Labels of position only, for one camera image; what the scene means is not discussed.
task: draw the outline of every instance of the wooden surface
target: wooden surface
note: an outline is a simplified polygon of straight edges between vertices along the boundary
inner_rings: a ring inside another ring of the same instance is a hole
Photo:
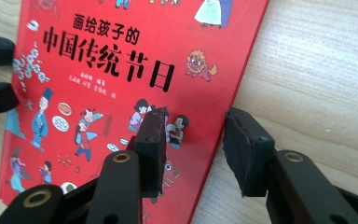
[[[19,1],[0,0],[0,36],[16,41],[19,10]],[[0,81],[10,71],[0,68]],[[308,155],[358,194],[358,1],[272,0],[234,105],[277,148]],[[4,125],[0,114],[0,153]],[[193,223],[269,223],[264,203],[241,197],[220,147]]]

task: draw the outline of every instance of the red book cover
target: red book cover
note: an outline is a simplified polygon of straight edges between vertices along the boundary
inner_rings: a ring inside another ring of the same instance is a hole
[[[125,150],[166,106],[163,193],[144,223],[188,223],[268,0],[24,0],[7,112],[0,199],[64,192]]]

